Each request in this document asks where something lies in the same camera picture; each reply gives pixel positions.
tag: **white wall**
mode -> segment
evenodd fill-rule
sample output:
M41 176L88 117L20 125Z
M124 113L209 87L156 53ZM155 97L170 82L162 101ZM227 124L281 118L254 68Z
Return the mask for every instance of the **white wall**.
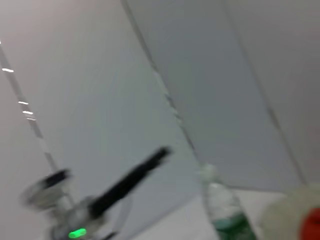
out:
M320 2L227 2L305 177L318 182Z
M198 192L195 159L120 1L8 0L0 35L53 156L75 175L76 199L100 194L157 147L173 147L133 196L121 239Z
M127 0L199 157L232 186L300 181L218 0Z

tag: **water bottle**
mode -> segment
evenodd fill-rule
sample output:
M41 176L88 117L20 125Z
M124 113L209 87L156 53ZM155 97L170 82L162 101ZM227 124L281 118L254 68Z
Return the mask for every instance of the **water bottle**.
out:
M216 168L205 164L200 176L204 206L220 240L256 240L239 199L221 182Z

